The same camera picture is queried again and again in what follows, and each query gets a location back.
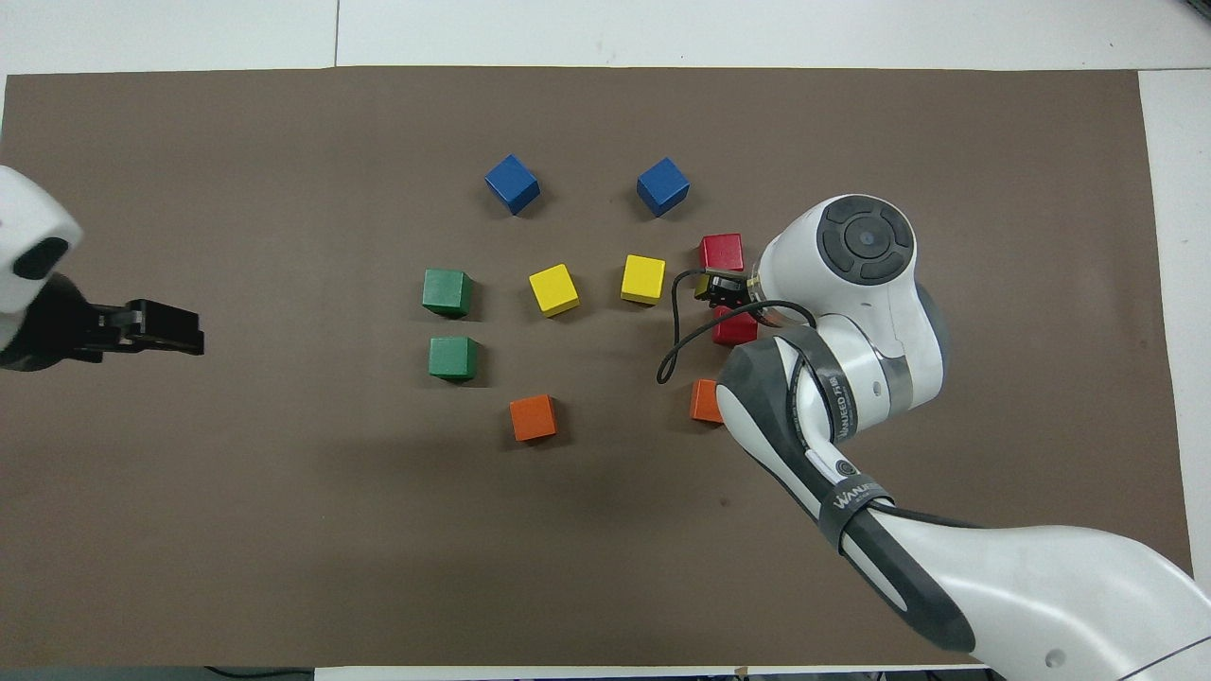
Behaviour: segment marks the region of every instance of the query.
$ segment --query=round button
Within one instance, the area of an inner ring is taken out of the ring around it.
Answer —
[[[891,225],[880,218],[860,217],[845,228],[845,246],[860,258],[878,258],[891,247]]]

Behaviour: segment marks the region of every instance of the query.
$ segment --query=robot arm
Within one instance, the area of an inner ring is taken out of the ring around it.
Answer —
[[[38,371],[103,353],[203,353],[197,315],[147,299],[93,305],[54,273],[84,233],[50,194],[0,166],[0,368]]]
[[[941,388],[946,331],[914,268],[908,221],[885,201],[838,196],[794,221],[747,286],[816,324],[765,314],[791,326],[733,351],[717,388],[728,430],[935,645],[1021,681],[1205,674],[1211,601],[1155,551],[1092,530],[905,511],[837,450]]]

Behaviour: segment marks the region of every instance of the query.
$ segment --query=brown mat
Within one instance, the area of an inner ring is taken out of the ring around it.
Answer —
[[[900,503],[1189,550],[1133,73],[338,69],[8,79],[0,162],[87,236],[98,303],[207,355],[0,376],[0,665],[945,663],[722,429],[653,382],[629,252],[746,257],[816,201],[896,202],[948,314],[939,400],[845,447]],[[483,185],[518,154],[543,196]],[[689,199],[645,213],[671,155]],[[527,275],[566,262],[580,308]],[[476,281],[420,307],[426,267]],[[707,313],[688,305],[688,317]],[[426,374],[429,338],[481,377]],[[512,441],[550,393],[562,433]]]

